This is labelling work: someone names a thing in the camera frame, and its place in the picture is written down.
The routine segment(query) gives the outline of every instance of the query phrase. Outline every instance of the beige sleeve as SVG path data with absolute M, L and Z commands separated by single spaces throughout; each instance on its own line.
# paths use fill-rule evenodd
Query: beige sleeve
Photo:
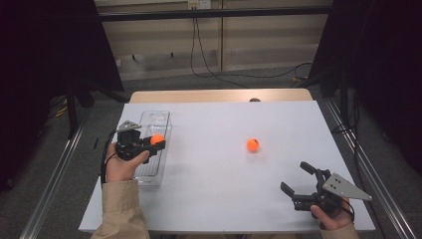
M 357 235 L 356 230 L 354 229 L 353 223 L 348 224 L 345 227 L 342 227 L 337 230 L 326 231 L 321 230 L 320 234 L 322 235 L 323 239 L 358 239 L 359 236 Z
M 139 207 L 137 182 L 121 181 L 103 185 L 103 224 L 93 239 L 149 239 L 142 210 Z

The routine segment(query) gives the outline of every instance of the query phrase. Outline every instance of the human hand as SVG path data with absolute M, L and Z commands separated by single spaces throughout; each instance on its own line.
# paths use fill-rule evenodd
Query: human hand
M 146 150 L 132 160 L 125 161 L 119 158 L 115 152 L 115 142 L 108 146 L 106 151 L 106 182 L 117 182 L 132 180 L 136 168 L 145 162 L 149 157 L 149 151 Z
M 348 198 L 343 198 L 341 206 L 345 210 L 350 210 L 348 205 Z M 324 230 L 336 230 L 351 223 L 351 216 L 341 208 L 337 208 L 333 213 L 329 215 L 322 211 L 318 206 L 312 205 L 311 212 L 319 219 L 320 228 Z

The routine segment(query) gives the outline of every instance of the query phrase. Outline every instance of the white paper surface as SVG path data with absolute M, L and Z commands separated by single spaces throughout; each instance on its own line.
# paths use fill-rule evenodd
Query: white paper surface
M 173 126 L 162 185 L 140 192 L 151 231 L 317 231 L 310 212 L 295 211 L 281 181 L 298 194 L 316 192 L 315 176 L 300 168 L 306 161 L 353 182 L 316 102 L 128 104 L 118 124 L 139 122 L 143 111 L 169 111 Z M 256 153 L 246 148 L 250 137 L 260 143 Z M 363 203 L 351 204 L 356 229 L 374 230 Z M 80 230 L 101 223 L 98 183 Z

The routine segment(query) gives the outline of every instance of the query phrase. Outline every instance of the orange ball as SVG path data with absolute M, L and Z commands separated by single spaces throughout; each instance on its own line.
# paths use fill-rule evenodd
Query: orange ball
M 248 149 L 250 151 L 255 152 L 255 151 L 258 150 L 258 147 L 260 147 L 260 144 L 258 143 L 258 141 L 255 138 L 250 138 L 248 140 L 248 143 L 246 144 L 246 147 L 248 147 Z
M 164 141 L 164 136 L 158 133 L 151 137 L 150 143 L 156 144 L 161 141 Z

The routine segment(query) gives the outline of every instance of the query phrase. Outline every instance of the transparent box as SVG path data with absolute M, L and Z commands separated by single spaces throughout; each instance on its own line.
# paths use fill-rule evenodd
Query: transparent box
M 143 112 L 140 118 L 140 137 L 149 137 L 160 133 L 165 138 L 165 149 L 149 159 L 149 163 L 141 164 L 135 171 L 134 178 L 140 187 L 159 187 L 164 175 L 165 159 L 170 143 L 170 112 Z

